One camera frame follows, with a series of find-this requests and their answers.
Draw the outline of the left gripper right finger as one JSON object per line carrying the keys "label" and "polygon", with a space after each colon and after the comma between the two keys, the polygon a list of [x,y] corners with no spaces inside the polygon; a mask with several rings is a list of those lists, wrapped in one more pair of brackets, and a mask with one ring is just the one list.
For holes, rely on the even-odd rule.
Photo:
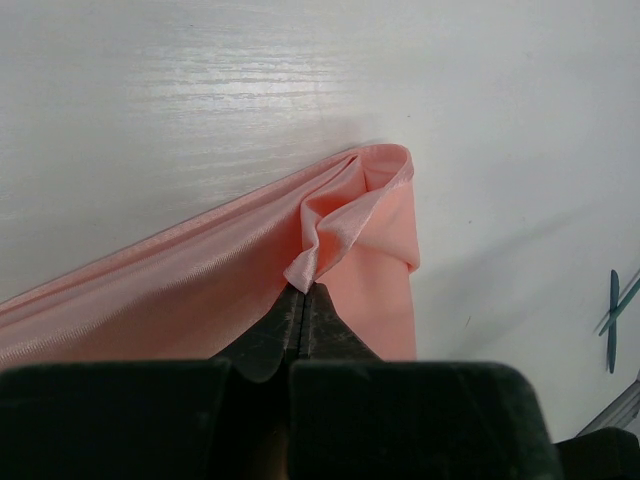
{"label": "left gripper right finger", "polygon": [[293,479],[559,479],[536,394],[489,362],[384,362],[327,288],[303,307],[289,369]]}

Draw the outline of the pink satin napkin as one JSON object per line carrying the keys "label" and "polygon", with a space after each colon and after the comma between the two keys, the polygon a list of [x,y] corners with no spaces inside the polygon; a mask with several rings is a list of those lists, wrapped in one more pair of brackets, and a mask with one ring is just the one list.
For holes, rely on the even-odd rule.
{"label": "pink satin napkin", "polygon": [[403,146],[349,150],[14,297],[1,364],[209,358],[317,282],[377,355],[412,360],[413,174]]}

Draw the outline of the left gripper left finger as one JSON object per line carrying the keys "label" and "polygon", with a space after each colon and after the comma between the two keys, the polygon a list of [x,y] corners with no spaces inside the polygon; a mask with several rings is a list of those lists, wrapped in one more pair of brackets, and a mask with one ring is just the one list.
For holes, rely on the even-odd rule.
{"label": "left gripper left finger", "polygon": [[286,287],[207,360],[30,365],[1,375],[5,479],[283,479],[287,370],[304,297]]}

